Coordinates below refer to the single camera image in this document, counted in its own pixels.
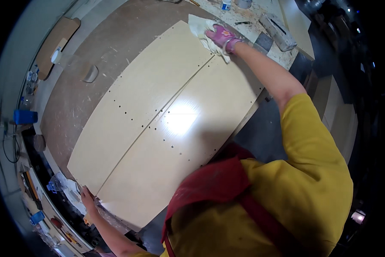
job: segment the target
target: pink glove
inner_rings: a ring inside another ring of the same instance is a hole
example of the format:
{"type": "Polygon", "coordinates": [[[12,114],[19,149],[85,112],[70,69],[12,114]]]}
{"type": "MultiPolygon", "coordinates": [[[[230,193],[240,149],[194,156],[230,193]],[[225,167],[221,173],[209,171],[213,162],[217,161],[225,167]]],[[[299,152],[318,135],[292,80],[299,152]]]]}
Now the pink glove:
{"type": "Polygon", "coordinates": [[[214,28],[216,32],[211,30],[205,31],[207,37],[212,39],[217,46],[225,49],[229,53],[235,54],[234,46],[236,42],[242,42],[242,40],[236,38],[231,31],[226,30],[221,25],[214,25],[214,28]]]}

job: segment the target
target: brown cardboard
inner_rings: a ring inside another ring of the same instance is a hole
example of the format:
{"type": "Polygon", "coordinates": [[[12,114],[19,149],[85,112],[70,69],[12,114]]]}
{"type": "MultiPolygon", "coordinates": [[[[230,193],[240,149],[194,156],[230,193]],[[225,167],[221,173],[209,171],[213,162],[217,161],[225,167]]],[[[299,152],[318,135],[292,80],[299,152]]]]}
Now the brown cardboard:
{"type": "Polygon", "coordinates": [[[51,32],[48,34],[44,43],[38,51],[36,62],[38,65],[38,78],[46,80],[50,74],[53,63],[51,56],[57,49],[62,50],[72,37],[74,32],[80,27],[81,21],[78,18],[69,19],[61,17],[51,32]]]}

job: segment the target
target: white bottle with blue label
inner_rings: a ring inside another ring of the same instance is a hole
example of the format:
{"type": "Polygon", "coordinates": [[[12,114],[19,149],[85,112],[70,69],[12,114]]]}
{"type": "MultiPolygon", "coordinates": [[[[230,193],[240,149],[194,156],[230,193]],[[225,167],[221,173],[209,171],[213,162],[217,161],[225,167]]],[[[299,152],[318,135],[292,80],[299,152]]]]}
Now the white bottle with blue label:
{"type": "Polygon", "coordinates": [[[231,8],[231,0],[222,0],[221,9],[224,11],[229,11],[231,8]]]}

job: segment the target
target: red apron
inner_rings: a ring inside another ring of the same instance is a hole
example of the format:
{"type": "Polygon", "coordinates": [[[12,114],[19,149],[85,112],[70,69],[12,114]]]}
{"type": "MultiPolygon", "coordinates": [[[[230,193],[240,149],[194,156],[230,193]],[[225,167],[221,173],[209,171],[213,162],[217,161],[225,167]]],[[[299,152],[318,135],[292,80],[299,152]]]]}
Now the red apron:
{"type": "Polygon", "coordinates": [[[169,257],[175,257],[168,239],[172,215],[185,205],[204,200],[218,203],[239,202],[283,255],[305,255],[306,251],[294,236],[252,197],[249,190],[251,184],[240,162],[246,158],[255,157],[250,151],[231,143],[214,162],[191,173],[180,184],[168,204],[162,229],[161,243],[165,242],[169,257]]]}

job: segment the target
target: hand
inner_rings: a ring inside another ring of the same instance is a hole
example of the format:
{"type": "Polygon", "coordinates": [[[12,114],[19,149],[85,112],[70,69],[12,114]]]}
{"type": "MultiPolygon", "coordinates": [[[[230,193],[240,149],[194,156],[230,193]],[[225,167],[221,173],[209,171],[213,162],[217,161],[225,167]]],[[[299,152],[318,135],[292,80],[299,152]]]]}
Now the hand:
{"type": "Polygon", "coordinates": [[[236,38],[231,31],[226,30],[221,25],[214,25],[214,28],[216,29],[216,32],[213,32],[211,30],[205,31],[207,37],[212,39],[214,43],[219,47],[225,48],[227,52],[235,54],[234,46],[236,42],[241,42],[242,40],[236,38]]]}
{"type": "Polygon", "coordinates": [[[94,211],[98,212],[97,208],[95,207],[94,198],[95,197],[90,192],[90,190],[88,190],[86,186],[83,186],[83,190],[81,192],[81,200],[90,215],[94,213],[94,211]]]}

